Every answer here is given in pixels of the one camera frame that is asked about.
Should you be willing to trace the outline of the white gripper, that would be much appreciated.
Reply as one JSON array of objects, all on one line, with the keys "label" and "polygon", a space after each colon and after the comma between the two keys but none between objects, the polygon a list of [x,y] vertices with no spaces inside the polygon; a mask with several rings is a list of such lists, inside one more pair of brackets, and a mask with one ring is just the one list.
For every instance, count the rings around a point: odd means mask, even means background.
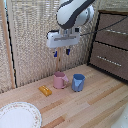
[{"label": "white gripper", "polygon": [[[63,46],[75,45],[80,40],[80,32],[78,28],[64,30],[63,34],[59,30],[52,30],[47,33],[47,46],[49,48],[57,48]],[[66,49],[66,55],[70,55],[71,48]],[[54,49],[53,55],[57,57],[57,50]]]}]

